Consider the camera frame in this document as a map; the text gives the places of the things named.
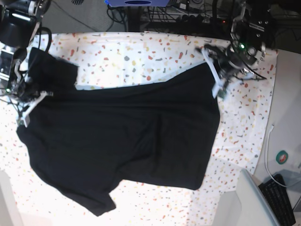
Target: keyboard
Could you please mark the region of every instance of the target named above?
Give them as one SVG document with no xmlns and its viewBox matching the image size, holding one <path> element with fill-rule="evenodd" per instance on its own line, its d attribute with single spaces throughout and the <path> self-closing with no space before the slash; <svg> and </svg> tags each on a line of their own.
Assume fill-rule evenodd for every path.
<svg viewBox="0 0 301 226">
<path fill-rule="evenodd" d="M 274 178 L 279 183 L 285 185 L 280 174 L 275 175 Z M 259 185 L 259 189 L 273 210 L 281 226 L 292 226 L 296 223 L 285 187 L 278 185 L 271 179 L 267 183 Z"/>
</svg>

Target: fabric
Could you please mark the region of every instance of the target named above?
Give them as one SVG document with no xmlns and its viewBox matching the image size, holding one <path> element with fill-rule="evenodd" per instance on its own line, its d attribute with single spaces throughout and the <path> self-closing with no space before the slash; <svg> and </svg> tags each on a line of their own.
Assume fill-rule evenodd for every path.
<svg viewBox="0 0 301 226">
<path fill-rule="evenodd" d="M 38 67 L 34 73 L 51 76 L 47 65 Z M 53 76 L 64 76 L 60 71 Z M 115 208 L 109 192 L 122 179 L 200 188 L 220 119 L 213 84 L 200 65 L 164 83 L 64 89 L 45 98 L 17 133 L 37 175 L 99 216 Z"/>
</svg>

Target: table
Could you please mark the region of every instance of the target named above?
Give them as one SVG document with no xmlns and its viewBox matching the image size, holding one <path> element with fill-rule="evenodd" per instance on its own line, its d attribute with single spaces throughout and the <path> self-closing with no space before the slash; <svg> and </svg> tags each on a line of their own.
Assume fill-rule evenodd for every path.
<svg viewBox="0 0 301 226">
<path fill-rule="evenodd" d="M 36 37 L 33 46 L 38 45 Z M 164 33 L 85 33 L 53 35 L 50 54 L 79 66 L 78 89 L 104 89 L 164 82 L 204 63 L 195 51 L 205 43 L 228 41 Z M 42 37 L 41 47 L 47 45 Z M 28 59 L 22 65 L 26 69 Z M 218 201 L 235 190 L 242 168 L 254 173 L 269 118 L 277 52 L 268 50 L 257 72 L 265 81 L 248 81 L 219 99 L 221 122 L 206 176 L 197 191 L 122 181 L 110 193 L 117 208 L 99 218 L 43 183 L 29 165 L 26 147 L 15 130 L 12 106 L 0 103 L 0 169 L 8 173 L 21 213 L 42 217 L 54 226 L 210 225 Z"/>
</svg>

